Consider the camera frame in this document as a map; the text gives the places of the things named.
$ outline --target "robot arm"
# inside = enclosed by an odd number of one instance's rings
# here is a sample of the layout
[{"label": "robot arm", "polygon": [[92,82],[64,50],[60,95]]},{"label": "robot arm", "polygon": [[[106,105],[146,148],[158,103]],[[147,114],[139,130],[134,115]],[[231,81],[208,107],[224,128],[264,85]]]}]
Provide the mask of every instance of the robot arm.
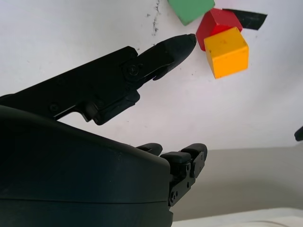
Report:
[{"label": "robot arm", "polygon": [[169,208],[202,171],[205,145],[159,156],[159,144],[134,148],[56,120],[79,112],[106,123],[195,44],[181,35],[139,56],[126,47],[0,98],[0,226],[170,227]]}]

